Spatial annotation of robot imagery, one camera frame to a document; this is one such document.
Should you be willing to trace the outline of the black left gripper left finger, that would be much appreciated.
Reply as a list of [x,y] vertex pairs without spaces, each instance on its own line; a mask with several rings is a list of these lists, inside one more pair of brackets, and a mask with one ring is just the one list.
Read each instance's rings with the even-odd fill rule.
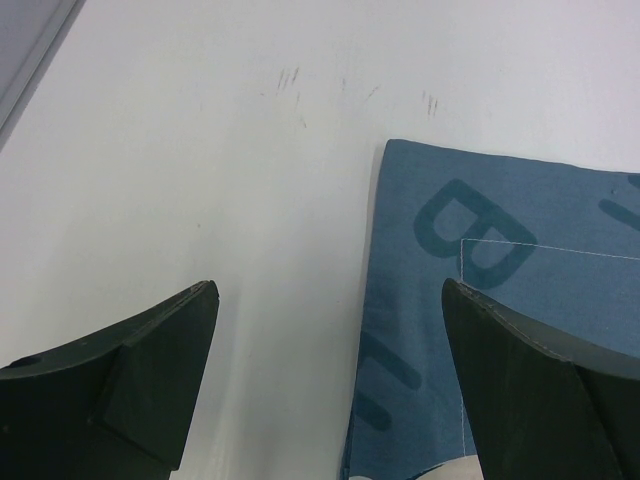
[[1,370],[4,479],[167,479],[220,305],[212,280]]

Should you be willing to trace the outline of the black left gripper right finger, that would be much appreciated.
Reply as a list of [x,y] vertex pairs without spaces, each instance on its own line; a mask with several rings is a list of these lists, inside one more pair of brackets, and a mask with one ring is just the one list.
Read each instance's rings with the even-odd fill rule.
[[485,478],[638,478],[638,358],[453,279],[441,303]]

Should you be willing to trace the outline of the blue bear print placemat cloth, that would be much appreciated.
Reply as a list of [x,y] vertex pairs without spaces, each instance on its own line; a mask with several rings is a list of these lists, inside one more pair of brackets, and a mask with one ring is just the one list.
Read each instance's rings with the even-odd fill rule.
[[344,479],[415,479],[475,453],[445,280],[639,353],[639,178],[407,140],[384,149]]

